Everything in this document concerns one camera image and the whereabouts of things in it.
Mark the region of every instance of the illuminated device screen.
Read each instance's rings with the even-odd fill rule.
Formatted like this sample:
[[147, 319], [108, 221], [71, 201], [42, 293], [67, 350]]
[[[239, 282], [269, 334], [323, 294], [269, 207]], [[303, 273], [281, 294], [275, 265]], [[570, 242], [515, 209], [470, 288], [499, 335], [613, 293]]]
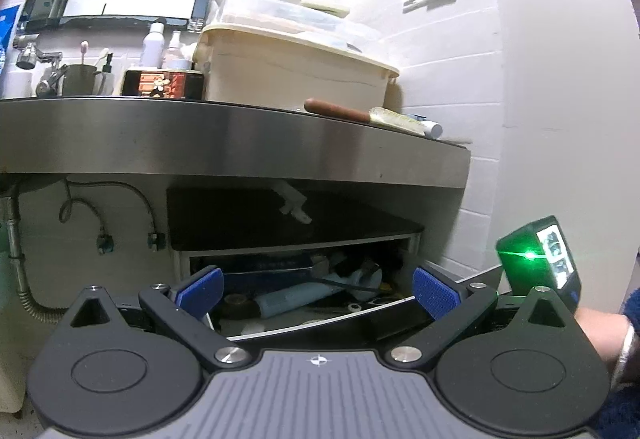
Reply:
[[562, 289], [562, 286], [566, 284], [566, 281], [569, 280], [569, 277], [574, 272], [574, 266], [569, 259], [560, 230], [557, 225], [552, 225], [542, 231], [538, 231], [536, 235], [540, 244], [542, 244], [542, 249], [545, 251], [546, 261], [549, 263], [551, 271], [556, 278], [556, 285], [558, 289]]

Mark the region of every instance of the beige plastic bin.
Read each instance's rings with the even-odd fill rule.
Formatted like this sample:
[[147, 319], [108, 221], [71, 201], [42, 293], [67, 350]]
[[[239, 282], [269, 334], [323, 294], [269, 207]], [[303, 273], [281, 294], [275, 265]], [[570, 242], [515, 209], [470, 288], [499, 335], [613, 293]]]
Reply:
[[382, 106], [394, 67], [297, 35], [240, 24], [205, 27], [194, 55], [205, 98], [284, 110], [318, 98], [349, 108]]

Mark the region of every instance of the gray ribbed platform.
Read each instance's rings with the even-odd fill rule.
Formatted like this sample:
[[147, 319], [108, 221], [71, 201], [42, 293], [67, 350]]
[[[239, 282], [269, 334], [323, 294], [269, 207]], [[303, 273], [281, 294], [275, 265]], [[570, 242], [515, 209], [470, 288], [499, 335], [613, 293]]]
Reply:
[[[40, 437], [64, 436], [50, 429]], [[491, 436], [451, 415], [422, 376], [387, 369], [373, 353], [269, 351], [254, 367], [214, 376], [196, 405], [172, 423], [141, 437], [485, 439]]]

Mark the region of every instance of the silver bangle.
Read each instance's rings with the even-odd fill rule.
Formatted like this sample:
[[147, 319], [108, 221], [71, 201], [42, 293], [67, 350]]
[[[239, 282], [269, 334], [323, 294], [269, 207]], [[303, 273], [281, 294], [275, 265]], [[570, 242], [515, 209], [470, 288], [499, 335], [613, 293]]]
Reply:
[[615, 390], [615, 388], [620, 384], [620, 381], [622, 381], [622, 375], [625, 373], [626, 362], [631, 355], [631, 349], [634, 344], [635, 337], [636, 330], [632, 324], [629, 324], [629, 328], [626, 330], [625, 341], [622, 343], [622, 349], [620, 349], [618, 361], [616, 362], [613, 374], [611, 375], [611, 390]]

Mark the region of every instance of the triangular cutout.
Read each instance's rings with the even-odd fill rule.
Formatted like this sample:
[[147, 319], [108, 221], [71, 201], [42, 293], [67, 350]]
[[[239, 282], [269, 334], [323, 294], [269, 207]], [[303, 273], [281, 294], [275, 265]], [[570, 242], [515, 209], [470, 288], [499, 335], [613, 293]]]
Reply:
[[545, 325], [547, 327], [564, 327], [562, 318], [558, 316], [556, 310], [549, 300], [540, 299], [533, 307], [529, 323], [537, 325]]
[[109, 322], [109, 316], [102, 307], [100, 300], [90, 298], [85, 300], [82, 307], [71, 321], [72, 327], [87, 327], [89, 325], [100, 325]]

